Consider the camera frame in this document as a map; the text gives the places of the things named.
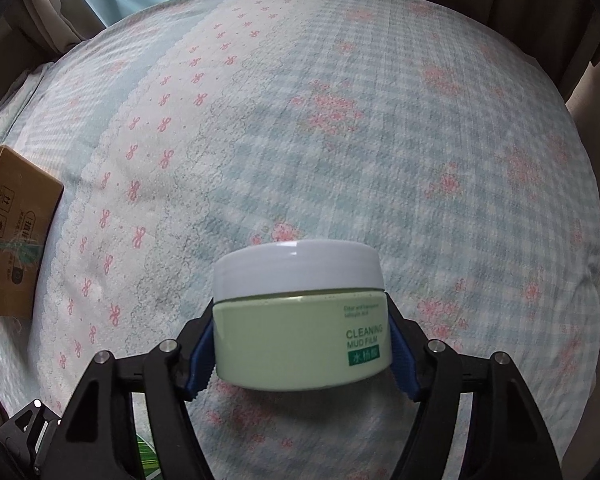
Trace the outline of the patterned bed sheet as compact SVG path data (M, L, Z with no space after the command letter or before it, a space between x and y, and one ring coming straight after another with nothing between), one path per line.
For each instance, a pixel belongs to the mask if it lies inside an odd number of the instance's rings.
M509 353L558 454L600 350L600 200L535 62L422 0L175 0L20 75L0 144L65 191L33 318L0 318L0 400L62 411L100 349L132 356L208 304L233 250L378 251L396 305Z

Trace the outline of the open cardboard box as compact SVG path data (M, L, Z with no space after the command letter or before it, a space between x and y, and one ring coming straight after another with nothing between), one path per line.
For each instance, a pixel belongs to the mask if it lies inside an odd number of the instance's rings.
M64 186L0 145L0 316L30 318L48 232Z

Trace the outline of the light green mud film jar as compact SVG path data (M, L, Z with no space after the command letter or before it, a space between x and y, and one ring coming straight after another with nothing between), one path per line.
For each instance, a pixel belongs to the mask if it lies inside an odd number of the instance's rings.
M213 266L216 374L252 390L332 388L392 362L378 252L345 240L292 240Z

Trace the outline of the left brown curtain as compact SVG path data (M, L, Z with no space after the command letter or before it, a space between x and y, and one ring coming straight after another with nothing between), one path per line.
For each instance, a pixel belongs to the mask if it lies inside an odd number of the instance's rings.
M0 0L0 102L21 74L104 29L85 0Z

